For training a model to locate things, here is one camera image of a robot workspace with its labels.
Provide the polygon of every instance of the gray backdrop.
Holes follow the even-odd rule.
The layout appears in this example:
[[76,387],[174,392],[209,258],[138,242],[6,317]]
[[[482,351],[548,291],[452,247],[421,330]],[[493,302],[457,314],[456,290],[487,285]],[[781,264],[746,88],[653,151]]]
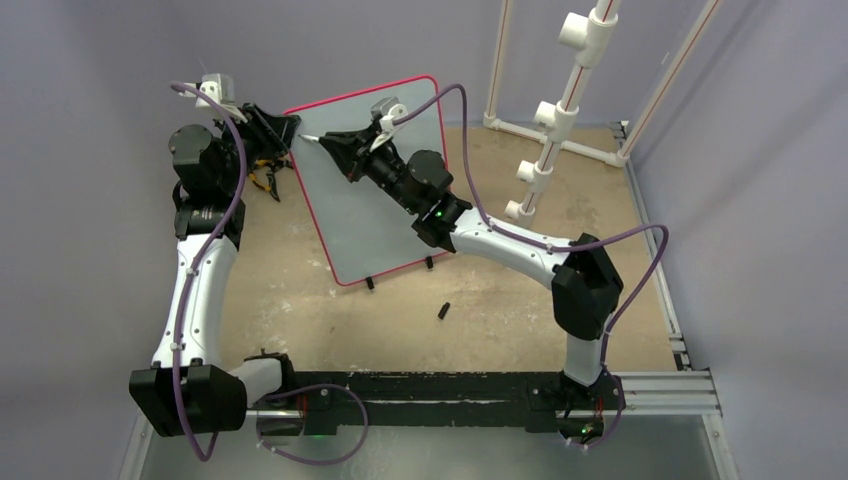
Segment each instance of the gray backdrop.
[[[431,74],[463,83],[479,122],[489,89],[500,0],[174,0],[210,72],[239,73],[239,85],[268,108],[329,98],[391,80]],[[529,122],[539,101],[562,96],[574,50],[559,45],[569,11],[595,0],[519,0],[498,115]],[[629,118],[660,68],[693,2],[622,2],[620,24],[580,105],[580,123]],[[238,35],[224,32],[237,31]],[[459,103],[444,103],[447,121]]]
[[848,4],[724,2],[634,153],[743,478],[848,466]]
[[110,479],[174,286],[168,137],[205,120],[163,1],[0,6],[0,478]]

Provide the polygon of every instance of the metal frame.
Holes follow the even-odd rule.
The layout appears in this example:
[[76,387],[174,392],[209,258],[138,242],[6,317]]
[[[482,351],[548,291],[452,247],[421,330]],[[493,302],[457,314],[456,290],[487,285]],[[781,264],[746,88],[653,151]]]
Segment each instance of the metal frame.
[[[642,194],[630,162],[625,167],[627,183],[630,188],[633,206],[639,219],[648,222],[648,215]],[[653,257],[657,243],[653,235],[646,232],[645,244]],[[716,471],[721,480],[738,480],[739,475],[733,456],[727,443],[724,424],[721,418],[721,406],[715,391],[715,384],[709,371],[692,371],[686,344],[677,315],[668,290],[668,283],[662,263],[654,275],[660,305],[669,333],[672,352],[677,358],[677,372],[629,372],[618,373],[627,398],[627,408],[622,415],[700,415],[708,433],[710,453],[715,462]],[[571,416],[590,416],[589,411],[572,411]],[[294,410],[255,410],[250,409],[248,416],[261,418],[298,418]],[[127,454],[119,476],[120,480],[136,480],[141,477],[144,460],[150,446],[153,428],[147,419],[139,413],[130,438]]]

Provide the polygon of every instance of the purple cable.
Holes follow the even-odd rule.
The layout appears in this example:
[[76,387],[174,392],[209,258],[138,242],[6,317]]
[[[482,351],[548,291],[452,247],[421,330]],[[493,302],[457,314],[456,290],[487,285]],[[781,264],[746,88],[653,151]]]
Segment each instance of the purple cable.
[[278,394],[275,394],[275,395],[266,395],[263,399],[264,400],[280,400],[280,399],[283,399],[283,398],[292,397],[294,395],[299,395],[301,393],[311,392],[313,390],[321,390],[321,389],[324,389],[324,388],[332,389],[332,390],[341,390],[342,392],[345,392],[346,394],[350,395],[350,397],[353,398],[353,400],[356,402],[356,404],[359,405],[359,409],[362,411],[362,435],[360,435],[359,441],[356,442],[356,445],[354,445],[353,448],[349,452],[342,455],[341,457],[334,458],[334,459],[331,459],[331,460],[312,460],[310,458],[303,458],[303,457],[298,457],[297,455],[292,455],[291,453],[287,453],[287,452],[284,452],[282,450],[278,450],[277,447],[274,447],[273,445],[266,442],[265,439],[262,438],[262,433],[259,429],[259,422],[257,421],[256,422],[256,436],[259,437],[260,444],[266,450],[268,450],[271,453],[276,453],[277,455],[280,455],[281,457],[288,458],[289,460],[294,460],[295,462],[302,463],[304,465],[311,465],[313,467],[326,467],[326,466],[329,466],[329,465],[336,465],[338,463],[345,462],[345,461],[349,460],[350,457],[356,455],[356,452],[358,452],[359,449],[362,448],[362,445],[365,443],[365,438],[368,436],[368,413],[365,411],[365,404],[362,403],[362,400],[360,400],[360,398],[358,396],[356,396],[355,393],[351,392],[350,390],[348,390],[348,389],[346,389],[346,388],[344,388],[340,385],[335,385],[335,384],[332,384],[332,383],[319,383],[319,384],[316,384],[316,385],[310,385],[308,387],[298,388],[297,390],[292,390],[290,392],[278,393]]
[[[206,238],[206,241],[203,242],[203,245],[198,250],[197,255],[195,255],[194,259],[191,261],[191,266],[189,267],[189,271],[197,272],[200,269],[200,262],[203,261],[203,256],[206,254],[206,250],[209,249],[209,246],[212,242],[221,234],[226,226],[227,222],[230,221],[230,218],[236,211],[236,207],[238,206],[239,199],[241,198],[241,193],[244,190],[244,182],[247,177],[247,155],[244,153],[244,142],[241,140],[241,135],[238,133],[238,129],[236,129],[235,124],[230,119],[229,113],[224,110],[220,105],[218,105],[215,100],[212,100],[211,97],[201,92],[197,88],[194,88],[189,85],[185,85],[180,82],[171,82],[171,88],[177,92],[189,92],[196,95],[199,98],[202,98],[206,101],[212,108],[218,112],[218,115],[224,120],[224,123],[227,124],[227,127],[230,129],[230,133],[233,134],[233,141],[236,144],[236,150],[238,150],[239,155],[239,181],[238,185],[236,185],[236,191],[233,194],[233,201],[230,202],[230,206],[227,207],[227,211],[224,213],[224,216],[221,217],[221,220],[215,225],[215,228],[212,230],[212,233],[209,234],[209,237]],[[174,321],[174,343],[179,342],[179,345],[182,345],[183,339],[183,323],[185,322],[185,311],[188,306],[188,298],[191,293],[191,287],[194,285],[194,275],[189,274],[186,276],[185,283],[183,283],[182,292],[180,292],[180,300],[177,303],[177,318]],[[173,365],[171,366],[171,370],[173,375],[171,376],[171,384],[174,389],[174,400],[177,405],[177,417],[180,419],[180,427],[183,429],[183,433],[188,439],[188,443],[191,446],[191,449],[194,451],[194,454],[197,455],[197,458],[200,459],[201,462],[205,462],[209,460],[212,456],[212,451],[215,449],[215,441],[218,439],[218,432],[212,434],[212,439],[209,441],[209,447],[207,451],[204,452],[202,448],[200,448],[200,444],[197,442],[197,437],[194,436],[194,432],[191,430],[191,425],[188,423],[188,414],[186,413],[185,408],[185,400],[183,399],[182,389],[180,388],[180,361],[181,361],[181,348],[175,348]]]
[[606,374],[612,376],[613,381],[616,383],[618,391],[619,391],[619,395],[618,395],[618,410],[616,411],[615,418],[613,419],[609,430],[606,432],[606,434],[603,435],[603,437],[601,437],[601,439],[599,439],[597,442],[595,442],[591,445],[592,447],[597,446],[597,445],[603,443],[606,440],[606,438],[609,437],[609,434],[612,433],[615,430],[615,428],[618,426],[618,422],[621,419],[621,411],[624,409],[624,390],[621,387],[621,382],[619,382],[618,379],[615,378],[615,376],[613,376],[609,372],[609,370],[607,370],[607,367],[606,367],[606,364],[605,364],[605,361],[606,361],[606,358],[607,358],[607,344],[609,342],[610,332],[612,332],[612,327],[615,326],[615,324],[621,318],[622,314],[624,314],[624,311],[627,310],[627,307],[629,307],[630,304],[633,303],[633,300],[636,299],[636,296],[639,295],[639,293],[642,291],[642,288],[644,288],[645,284],[648,283],[648,279],[651,278],[651,275],[657,269],[657,266],[660,263],[660,259],[662,259],[662,256],[665,253],[665,249],[668,246],[668,234],[669,234],[668,227],[666,227],[665,225],[662,225],[662,224],[658,224],[658,223],[649,223],[649,224],[645,224],[645,225],[640,225],[638,227],[627,230],[626,232],[619,233],[618,235],[613,235],[612,237],[605,238],[605,239],[599,240],[597,242],[584,243],[582,245],[574,245],[574,246],[569,245],[569,246],[558,246],[557,247],[557,246],[549,246],[549,245],[544,244],[542,242],[533,240],[531,238],[528,238],[528,237],[525,237],[523,235],[517,234],[515,232],[506,230],[504,228],[501,228],[497,224],[493,224],[491,222],[491,217],[489,217],[489,215],[486,214],[486,210],[483,208],[483,202],[480,200],[480,195],[477,193],[477,187],[474,185],[474,180],[471,178],[471,165],[470,165],[469,160],[468,160],[468,99],[467,99],[467,95],[465,93],[465,87],[463,87],[462,85],[460,85],[458,83],[448,85],[447,87],[443,88],[439,93],[437,93],[433,98],[424,102],[423,105],[416,108],[415,110],[410,112],[408,115],[404,116],[403,118],[399,118],[399,119],[395,120],[393,123],[395,125],[401,125],[403,123],[408,122],[409,120],[412,120],[413,118],[415,118],[419,114],[421,114],[421,112],[423,112],[424,110],[426,110],[430,106],[432,106],[434,103],[436,103],[440,98],[445,96],[446,93],[448,93],[449,91],[454,90],[454,89],[459,90],[459,93],[462,95],[462,165],[465,167],[465,178],[468,181],[468,187],[471,190],[471,196],[474,197],[474,204],[477,207],[477,211],[480,213],[481,220],[483,221],[483,223],[485,223],[492,230],[494,230],[494,231],[496,231],[496,232],[498,232],[498,233],[500,233],[500,234],[502,234],[506,237],[509,237],[513,240],[518,240],[518,241],[526,243],[528,245],[532,245],[532,246],[537,247],[537,248],[544,248],[546,250],[550,248],[550,250],[552,252],[557,252],[557,253],[566,253],[566,252],[567,253],[573,253],[573,252],[584,252],[586,250],[592,250],[592,249],[595,249],[595,248],[599,248],[599,247],[609,245],[611,243],[619,242],[621,240],[624,240],[625,238],[632,237],[633,235],[636,235],[637,233],[647,232],[648,230],[651,230],[651,229],[654,229],[654,228],[661,230],[662,233],[663,233],[662,240],[660,241],[660,244],[657,247],[657,253],[656,253],[656,255],[654,255],[653,260],[651,260],[651,264],[648,266],[648,269],[645,271],[645,274],[639,280],[639,283],[636,284],[636,287],[633,289],[633,291],[630,292],[630,295],[627,297],[627,299],[624,301],[624,303],[621,304],[621,307],[618,308],[618,311],[615,312],[612,319],[607,324],[606,328],[604,328],[603,339],[601,340],[601,363],[604,364],[603,371]]

